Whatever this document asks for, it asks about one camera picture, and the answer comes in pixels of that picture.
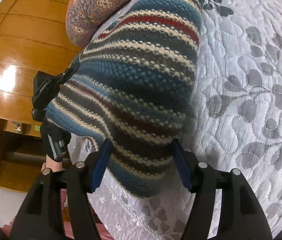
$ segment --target sweater sleeve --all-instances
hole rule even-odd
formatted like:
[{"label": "sweater sleeve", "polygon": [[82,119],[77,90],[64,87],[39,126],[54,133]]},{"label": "sweater sleeve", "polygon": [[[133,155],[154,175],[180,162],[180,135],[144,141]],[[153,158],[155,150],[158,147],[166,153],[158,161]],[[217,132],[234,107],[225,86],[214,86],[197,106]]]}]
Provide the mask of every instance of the sweater sleeve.
[{"label": "sweater sleeve", "polygon": [[181,132],[196,76],[201,0],[138,0],[82,50],[80,68],[47,118],[95,145],[113,143],[109,169],[131,193],[155,195]]}]

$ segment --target patterned pillow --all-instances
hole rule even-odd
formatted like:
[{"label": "patterned pillow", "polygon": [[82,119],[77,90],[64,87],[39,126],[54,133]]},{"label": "patterned pillow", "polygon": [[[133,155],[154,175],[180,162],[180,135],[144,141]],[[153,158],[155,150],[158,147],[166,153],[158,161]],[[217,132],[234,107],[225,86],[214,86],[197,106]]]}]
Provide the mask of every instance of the patterned pillow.
[{"label": "patterned pillow", "polygon": [[70,0],[65,21],[69,40],[77,46],[87,46],[100,25],[129,1]]}]

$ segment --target red stripe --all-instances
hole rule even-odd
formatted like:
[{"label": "red stripe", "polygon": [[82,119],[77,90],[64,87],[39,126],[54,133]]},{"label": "red stripe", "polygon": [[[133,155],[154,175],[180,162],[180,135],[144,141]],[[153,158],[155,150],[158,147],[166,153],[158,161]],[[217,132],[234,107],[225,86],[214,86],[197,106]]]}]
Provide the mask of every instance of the red stripe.
[{"label": "red stripe", "polygon": [[145,22],[149,22],[149,23],[157,23],[157,24],[164,24],[170,27],[174,27],[178,30],[182,30],[184,33],[188,34],[191,39],[193,39],[195,41],[195,43],[198,45],[199,44],[199,38],[196,35],[196,33],[190,29],[188,26],[178,22],[178,21],[174,21],[171,19],[166,19],[163,17],[159,17],[159,16],[132,16],[132,17],[128,17],[125,20],[119,22],[109,33],[102,33],[99,36],[99,39],[101,38],[105,38],[106,36],[110,35],[115,29],[119,28],[120,26],[127,24],[127,23],[133,23],[133,22],[141,22],[141,23],[145,23]]},{"label": "red stripe", "polygon": [[120,110],[116,106],[110,104],[108,101],[101,98],[94,91],[92,91],[89,88],[75,82],[74,80],[68,80],[68,83],[77,87],[78,89],[80,89],[84,93],[91,95],[92,97],[94,97],[98,101],[100,101],[106,108],[108,108],[110,110],[110,112],[112,114],[114,114],[117,118],[121,119],[122,122],[124,122],[124,123],[127,122],[129,126],[136,126],[139,130],[145,130],[147,133],[150,133],[150,134],[155,133],[158,136],[164,135],[164,136],[167,137],[167,136],[177,135],[178,131],[176,129],[172,129],[172,128],[168,128],[168,127],[158,127],[158,126],[154,126],[151,123],[142,122],[142,121],[135,119],[135,117],[133,115],[128,114],[126,112],[123,112],[122,110]]}]

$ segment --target silver rivet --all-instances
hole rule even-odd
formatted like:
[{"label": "silver rivet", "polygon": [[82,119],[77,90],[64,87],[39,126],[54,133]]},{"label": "silver rivet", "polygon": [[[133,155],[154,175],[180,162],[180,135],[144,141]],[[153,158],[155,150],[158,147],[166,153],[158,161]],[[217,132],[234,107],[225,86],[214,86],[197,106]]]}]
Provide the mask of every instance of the silver rivet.
[{"label": "silver rivet", "polygon": [[237,175],[237,176],[241,174],[240,170],[238,169],[233,169],[232,172],[234,175]]},{"label": "silver rivet", "polygon": [[77,168],[81,169],[81,168],[83,168],[83,167],[85,166],[85,163],[84,163],[84,162],[77,162],[77,163],[75,164],[75,166],[76,166]]},{"label": "silver rivet", "polygon": [[51,172],[51,170],[49,168],[45,168],[44,170],[42,170],[43,175],[47,175]]},{"label": "silver rivet", "polygon": [[199,167],[205,169],[208,165],[205,162],[199,162]]}]

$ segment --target bed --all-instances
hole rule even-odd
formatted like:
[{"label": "bed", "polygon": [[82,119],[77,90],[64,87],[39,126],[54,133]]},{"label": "bed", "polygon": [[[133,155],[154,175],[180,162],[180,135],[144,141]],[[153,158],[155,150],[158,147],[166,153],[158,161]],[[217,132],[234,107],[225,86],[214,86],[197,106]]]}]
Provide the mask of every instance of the bed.
[{"label": "bed", "polygon": [[[204,0],[197,77],[182,145],[215,169],[239,168],[275,237],[282,230],[282,0]],[[73,135],[69,149],[75,163],[91,145]],[[194,195],[176,169],[151,198],[131,195],[106,171],[89,200],[114,239],[178,240]],[[218,191],[209,237],[217,233],[220,206]]]}]

